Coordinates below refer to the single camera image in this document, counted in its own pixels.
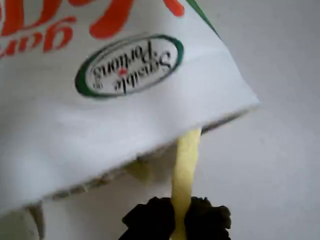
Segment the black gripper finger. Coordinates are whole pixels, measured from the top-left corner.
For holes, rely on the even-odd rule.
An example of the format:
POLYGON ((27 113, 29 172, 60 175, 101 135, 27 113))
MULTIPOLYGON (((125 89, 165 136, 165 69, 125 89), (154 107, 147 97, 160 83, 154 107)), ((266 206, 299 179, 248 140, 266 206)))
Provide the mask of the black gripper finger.
POLYGON ((169 197, 153 197, 136 205, 123 218, 127 230, 121 240, 169 240, 175 230, 175 212, 169 197))
POLYGON ((188 240, 230 240, 231 212, 228 207, 212 206, 207 197, 191 198, 184 218, 188 240))

